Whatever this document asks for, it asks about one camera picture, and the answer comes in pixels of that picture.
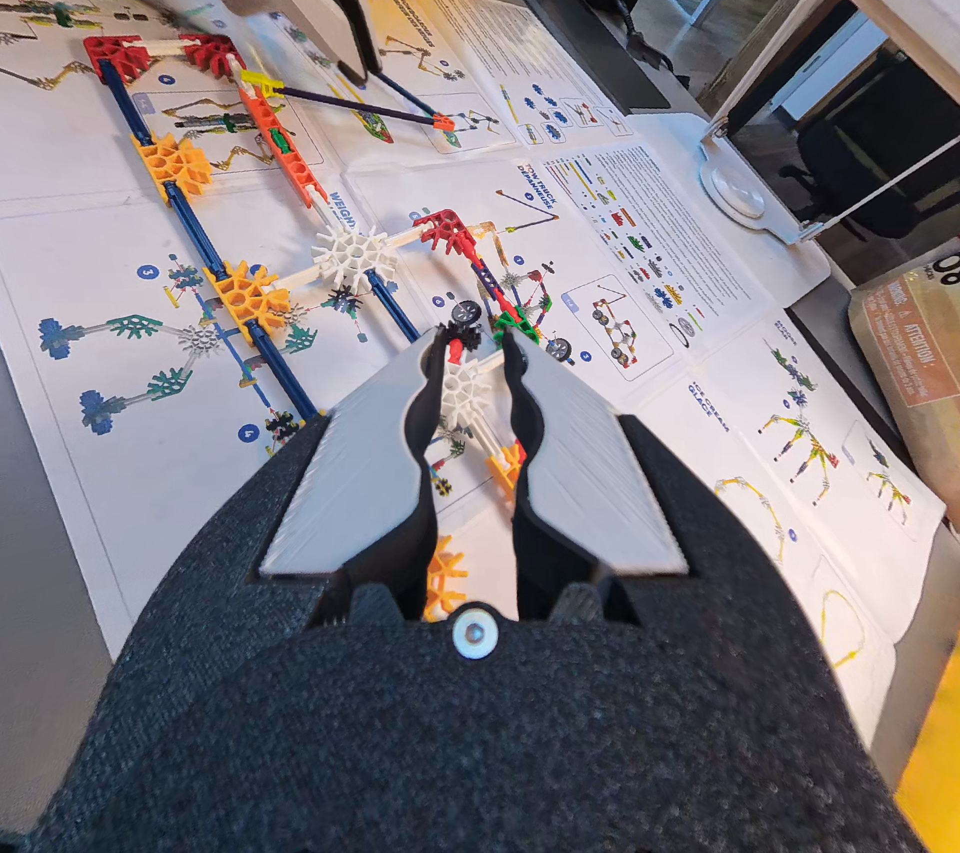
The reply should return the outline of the black flat pad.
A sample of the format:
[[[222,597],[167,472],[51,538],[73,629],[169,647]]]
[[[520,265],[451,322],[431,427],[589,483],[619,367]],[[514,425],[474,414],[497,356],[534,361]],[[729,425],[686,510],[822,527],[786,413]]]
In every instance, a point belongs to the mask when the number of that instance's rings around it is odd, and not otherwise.
[[[627,114],[666,112],[669,99],[585,0],[523,0],[606,97]]]

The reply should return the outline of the colourful rod connector frame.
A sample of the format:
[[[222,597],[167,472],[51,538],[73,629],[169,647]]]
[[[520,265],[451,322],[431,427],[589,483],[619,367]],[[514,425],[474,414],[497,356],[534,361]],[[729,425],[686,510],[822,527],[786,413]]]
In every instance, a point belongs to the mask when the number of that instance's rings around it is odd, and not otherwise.
[[[273,541],[282,518],[306,471],[334,407],[327,415],[320,415],[305,389],[285,360],[285,353],[278,347],[274,335],[284,329],[291,313],[290,291],[282,285],[279,277],[265,266],[251,268],[245,260],[231,264],[216,251],[209,235],[199,222],[189,201],[188,193],[196,193],[210,182],[210,164],[203,151],[186,139],[178,144],[175,138],[157,139],[138,109],[127,89],[127,75],[134,76],[142,65],[150,65],[160,55],[183,54],[193,65],[210,69],[222,75],[229,70],[238,85],[238,93],[262,134],[270,141],[277,163],[286,170],[301,199],[309,209],[319,211],[327,224],[326,232],[319,235],[314,266],[291,278],[296,286],[302,286],[317,278],[330,279],[336,283],[336,294],[353,298],[356,294],[374,295],[388,311],[410,345],[419,334],[402,307],[391,294],[385,282],[392,275],[397,263],[397,249],[414,242],[437,240],[453,228],[447,240],[447,249],[455,249],[469,259],[474,271],[485,277],[483,262],[478,259],[472,246],[473,238],[450,211],[422,217],[414,221],[412,230],[397,235],[362,235],[348,230],[346,224],[335,214],[330,199],[320,187],[308,166],[303,162],[284,127],[277,120],[272,107],[256,88],[241,80],[243,61],[225,37],[180,36],[176,41],[163,41],[148,47],[138,37],[107,37],[102,40],[85,41],[91,61],[102,82],[109,88],[115,102],[124,114],[131,139],[138,150],[154,185],[172,209],[177,220],[193,243],[203,266],[203,274],[215,290],[222,308],[233,319],[236,330],[245,341],[255,348],[260,361],[266,365],[277,380],[296,415],[276,413],[267,423],[280,439],[292,439],[297,430],[315,430],[316,442],[311,447],[301,469],[294,474],[286,491],[281,495],[279,511],[273,519],[266,516],[248,518],[252,531],[255,522],[263,526],[262,544],[258,547],[249,577],[254,581],[318,583],[322,589],[323,604],[334,612],[345,610],[355,591],[348,592],[334,574],[321,576],[267,576],[260,573],[260,563]],[[451,320],[477,323],[482,311],[474,310],[474,303],[457,304]],[[520,442],[510,447],[499,447],[494,435],[487,428],[483,411],[489,403],[489,387],[483,378],[504,361],[502,353],[478,363],[463,358],[461,365],[445,359],[445,374],[442,381],[438,426],[470,433],[486,453],[486,465],[490,474],[497,477],[505,491],[506,502],[515,498],[515,489],[525,460]],[[465,572],[457,568],[463,559],[461,552],[450,552],[447,547],[450,536],[438,537],[437,547],[428,568],[425,607],[422,611],[402,611],[409,618],[422,615],[436,622],[437,612],[443,610],[458,637],[456,642],[465,645],[466,655],[479,650],[483,643],[495,642],[494,616],[502,612],[495,604],[469,598],[456,590],[449,590],[449,581],[460,579]]]

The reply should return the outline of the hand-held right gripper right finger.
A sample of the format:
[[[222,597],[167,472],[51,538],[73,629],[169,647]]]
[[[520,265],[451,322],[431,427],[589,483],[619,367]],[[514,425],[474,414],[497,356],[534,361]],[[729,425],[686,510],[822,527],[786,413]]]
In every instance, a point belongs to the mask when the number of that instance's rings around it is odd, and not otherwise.
[[[550,614],[577,583],[598,592],[606,613],[622,578],[686,576],[616,408],[521,333],[503,334],[503,357],[525,453],[512,515],[518,613]]]

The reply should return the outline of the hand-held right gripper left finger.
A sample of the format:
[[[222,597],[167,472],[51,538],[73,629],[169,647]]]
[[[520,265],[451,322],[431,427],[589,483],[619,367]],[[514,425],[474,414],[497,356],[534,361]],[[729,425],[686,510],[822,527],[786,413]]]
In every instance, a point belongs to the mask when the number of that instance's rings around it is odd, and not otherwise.
[[[426,448],[440,418],[445,331],[428,331],[329,415],[260,563],[267,577],[334,575],[423,611],[437,516]]]

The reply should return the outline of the black snowflake connector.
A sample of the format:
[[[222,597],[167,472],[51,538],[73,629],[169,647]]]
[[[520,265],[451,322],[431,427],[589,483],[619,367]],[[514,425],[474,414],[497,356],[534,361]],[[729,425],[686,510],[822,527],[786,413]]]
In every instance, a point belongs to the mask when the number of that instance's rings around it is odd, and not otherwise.
[[[446,361],[452,365],[461,366],[464,356],[476,351],[481,343],[482,332],[477,323],[450,320],[436,327],[433,352],[440,355],[443,348]]]

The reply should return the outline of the cardboard toy set box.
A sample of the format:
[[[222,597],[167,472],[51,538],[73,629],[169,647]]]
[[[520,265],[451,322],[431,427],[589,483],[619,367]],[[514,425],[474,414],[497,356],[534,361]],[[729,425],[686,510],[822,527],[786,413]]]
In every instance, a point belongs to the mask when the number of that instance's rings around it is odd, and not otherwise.
[[[912,463],[959,532],[959,239],[856,287],[851,331]]]

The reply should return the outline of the white building instruction sheet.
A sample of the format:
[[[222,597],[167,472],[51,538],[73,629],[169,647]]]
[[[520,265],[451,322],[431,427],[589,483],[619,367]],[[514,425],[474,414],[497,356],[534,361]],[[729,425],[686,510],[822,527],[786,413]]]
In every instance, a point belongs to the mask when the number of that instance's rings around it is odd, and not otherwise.
[[[2,0],[2,348],[111,653],[210,514],[306,417],[220,296],[251,293],[321,412],[477,303],[481,344],[425,453],[439,543],[428,620],[515,609],[519,467],[495,297],[443,239],[454,212],[542,349],[644,419],[797,595],[867,744],[943,504],[781,307],[824,255],[752,237],[700,180],[697,115],[622,113],[532,13],[374,0],[388,76],[451,134],[276,98],[265,129],[224,61],[318,92],[345,79],[282,14],[215,0]]]

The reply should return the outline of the purple plastic rod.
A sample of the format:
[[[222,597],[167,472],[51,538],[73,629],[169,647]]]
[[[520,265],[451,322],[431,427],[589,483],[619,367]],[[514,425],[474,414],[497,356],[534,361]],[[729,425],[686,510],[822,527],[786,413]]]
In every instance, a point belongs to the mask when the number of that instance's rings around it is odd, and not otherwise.
[[[409,111],[398,110],[396,108],[366,104],[360,101],[348,100],[333,95],[325,95],[315,91],[306,91],[287,85],[277,85],[275,86],[274,91],[287,98],[294,98],[311,103],[339,107],[350,111],[378,115],[381,117],[389,117],[392,119],[403,120],[431,128],[440,128],[437,125],[439,115],[415,114]]]

